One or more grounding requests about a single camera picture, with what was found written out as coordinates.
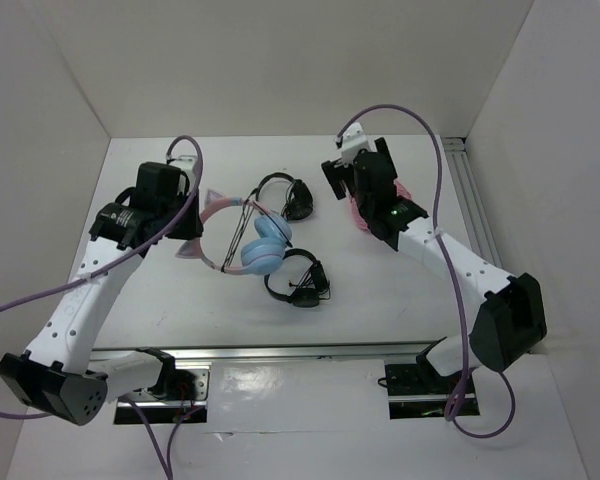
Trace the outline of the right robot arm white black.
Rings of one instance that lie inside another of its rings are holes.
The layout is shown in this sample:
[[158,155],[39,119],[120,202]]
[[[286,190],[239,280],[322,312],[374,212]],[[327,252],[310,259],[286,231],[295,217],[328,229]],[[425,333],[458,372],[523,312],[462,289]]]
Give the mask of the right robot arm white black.
[[503,373],[547,334],[541,287],[479,257],[435,226],[432,217],[399,194],[384,138],[345,134],[340,157],[321,168],[337,199],[351,198],[368,231],[459,288],[467,335],[434,343],[416,369],[428,392],[440,391],[463,367]]

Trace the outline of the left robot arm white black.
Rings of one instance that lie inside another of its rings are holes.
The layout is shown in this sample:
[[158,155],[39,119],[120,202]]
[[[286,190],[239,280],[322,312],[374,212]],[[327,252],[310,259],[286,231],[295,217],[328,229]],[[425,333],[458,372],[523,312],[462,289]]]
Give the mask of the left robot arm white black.
[[173,356],[140,347],[98,367],[89,365],[118,295],[151,246],[162,238],[202,234],[202,162],[145,162],[136,183],[95,217],[83,260],[40,333],[20,355],[7,353],[0,377],[26,406],[72,424],[92,421],[102,406],[136,390],[169,397],[181,379]]

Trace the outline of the pink blue cat-ear headphones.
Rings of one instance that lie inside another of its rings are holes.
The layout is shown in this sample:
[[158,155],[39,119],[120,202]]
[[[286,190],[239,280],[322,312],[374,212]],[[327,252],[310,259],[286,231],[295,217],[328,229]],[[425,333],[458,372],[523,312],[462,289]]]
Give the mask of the pink blue cat-ear headphones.
[[228,209],[236,209],[239,216],[226,253],[220,260],[214,261],[206,254],[202,238],[185,241],[175,256],[181,260],[198,260],[225,275],[263,277],[277,271],[292,243],[288,222],[250,195],[247,198],[220,197],[211,201],[200,213],[203,226]]

